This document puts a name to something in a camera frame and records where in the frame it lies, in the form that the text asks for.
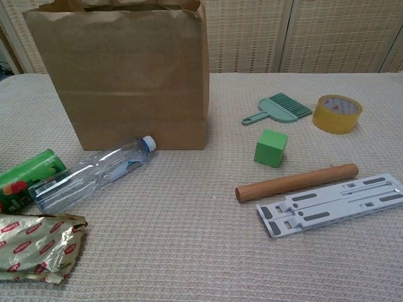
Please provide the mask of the clear plastic water bottle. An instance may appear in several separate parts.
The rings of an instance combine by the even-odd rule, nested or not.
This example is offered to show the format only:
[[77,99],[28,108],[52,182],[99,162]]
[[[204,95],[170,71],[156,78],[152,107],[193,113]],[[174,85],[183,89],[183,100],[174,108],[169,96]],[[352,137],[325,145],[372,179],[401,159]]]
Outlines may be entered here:
[[43,214],[61,213],[143,165],[155,149],[156,142],[150,135],[134,138],[40,181],[28,192]]

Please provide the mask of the green chip canister red lid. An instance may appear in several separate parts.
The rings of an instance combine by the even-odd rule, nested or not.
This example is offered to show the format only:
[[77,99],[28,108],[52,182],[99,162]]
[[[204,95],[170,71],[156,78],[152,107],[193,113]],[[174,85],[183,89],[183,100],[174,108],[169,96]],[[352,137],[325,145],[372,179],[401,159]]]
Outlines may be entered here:
[[63,161],[51,149],[0,174],[0,213],[17,213],[32,203],[28,189],[66,170]]

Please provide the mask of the silver foil snack packet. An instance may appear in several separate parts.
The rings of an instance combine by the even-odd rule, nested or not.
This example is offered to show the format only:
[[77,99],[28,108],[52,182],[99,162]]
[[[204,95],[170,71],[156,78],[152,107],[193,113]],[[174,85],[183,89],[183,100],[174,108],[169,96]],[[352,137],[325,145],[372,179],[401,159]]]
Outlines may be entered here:
[[83,216],[0,214],[0,281],[60,284],[76,263],[88,223]]

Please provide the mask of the brown paper bag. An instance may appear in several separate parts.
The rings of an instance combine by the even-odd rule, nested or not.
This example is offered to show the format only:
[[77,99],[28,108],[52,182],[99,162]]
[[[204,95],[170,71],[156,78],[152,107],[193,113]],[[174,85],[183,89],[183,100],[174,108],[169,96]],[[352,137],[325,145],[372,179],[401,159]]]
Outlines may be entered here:
[[23,17],[83,149],[145,135],[162,150],[204,148],[202,0],[54,0]]

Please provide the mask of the green foam cube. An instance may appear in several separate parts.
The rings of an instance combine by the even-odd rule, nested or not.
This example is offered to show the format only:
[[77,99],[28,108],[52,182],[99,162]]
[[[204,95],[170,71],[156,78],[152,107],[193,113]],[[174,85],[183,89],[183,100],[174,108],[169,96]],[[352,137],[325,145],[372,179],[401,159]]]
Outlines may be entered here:
[[256,143],[254,161],[278,168],[287,145],[288,135],[277,131],[263,130]]

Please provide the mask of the beige woven tablecloth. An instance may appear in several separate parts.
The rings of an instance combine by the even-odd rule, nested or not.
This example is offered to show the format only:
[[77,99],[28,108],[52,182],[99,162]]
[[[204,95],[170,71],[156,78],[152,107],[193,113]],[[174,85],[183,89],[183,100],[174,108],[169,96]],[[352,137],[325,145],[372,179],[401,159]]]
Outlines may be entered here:
[[[283,92],[314,108],[358,101],[355,130],[311,117],[242,126]],[[263,130],[288,135],[280,166],[254,161]],[[142,168],[70,208],[88,221],[59,285],[0,281],[0,302],[403,302],[403,206],[281,239],[237,186],[354,163],[403,181],[403,73],[212,74],[203,150],[157,151]]]

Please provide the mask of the teal mini hand brush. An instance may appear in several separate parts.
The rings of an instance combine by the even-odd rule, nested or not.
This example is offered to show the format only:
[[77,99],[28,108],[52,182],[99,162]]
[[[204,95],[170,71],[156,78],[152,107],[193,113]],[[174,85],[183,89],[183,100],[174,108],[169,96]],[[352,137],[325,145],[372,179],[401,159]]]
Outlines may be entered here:
[[293,123],[312,114],[311,109],[282,92],[260,100],[258,109],[258,113],[244,118],[241,124],[249,126],[267,118],[280,123]]

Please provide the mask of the wooden rolling pin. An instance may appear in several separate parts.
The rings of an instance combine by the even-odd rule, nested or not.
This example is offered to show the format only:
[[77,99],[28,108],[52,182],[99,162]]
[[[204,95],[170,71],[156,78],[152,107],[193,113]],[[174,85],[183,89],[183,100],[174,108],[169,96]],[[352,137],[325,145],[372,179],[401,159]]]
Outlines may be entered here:
[[274,194],[285,193],[329,182],[351,179],[358,175],[356,164],[345,164],[317,171],[281,177],[268,181],[255,182],[235,189],[238,202],[243,203]]

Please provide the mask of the woven folding screen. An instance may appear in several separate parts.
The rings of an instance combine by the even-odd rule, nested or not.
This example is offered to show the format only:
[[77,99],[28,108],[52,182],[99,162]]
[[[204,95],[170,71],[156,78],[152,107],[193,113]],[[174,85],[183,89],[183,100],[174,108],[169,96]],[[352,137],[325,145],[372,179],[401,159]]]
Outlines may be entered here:
[[213,73],[403,73],[403,0],[201,0]]

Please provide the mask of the yellow packing tape roll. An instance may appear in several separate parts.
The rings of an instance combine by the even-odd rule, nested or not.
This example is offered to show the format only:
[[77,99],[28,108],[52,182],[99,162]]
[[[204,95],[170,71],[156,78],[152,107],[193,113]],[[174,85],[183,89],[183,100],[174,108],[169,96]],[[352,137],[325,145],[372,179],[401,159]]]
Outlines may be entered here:
[[352,132],[363,108],[357,101],[337,94],[321,96],[312,122],[322,131],[344,135]]

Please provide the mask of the white folding laptop stand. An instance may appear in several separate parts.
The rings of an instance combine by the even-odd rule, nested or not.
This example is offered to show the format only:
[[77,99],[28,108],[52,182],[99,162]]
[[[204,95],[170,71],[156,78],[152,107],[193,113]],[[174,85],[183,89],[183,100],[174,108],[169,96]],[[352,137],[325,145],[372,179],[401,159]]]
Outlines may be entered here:
[[257,205],[272,238],[365,216],[403,205],[403,184],[390,174],[357,179]]

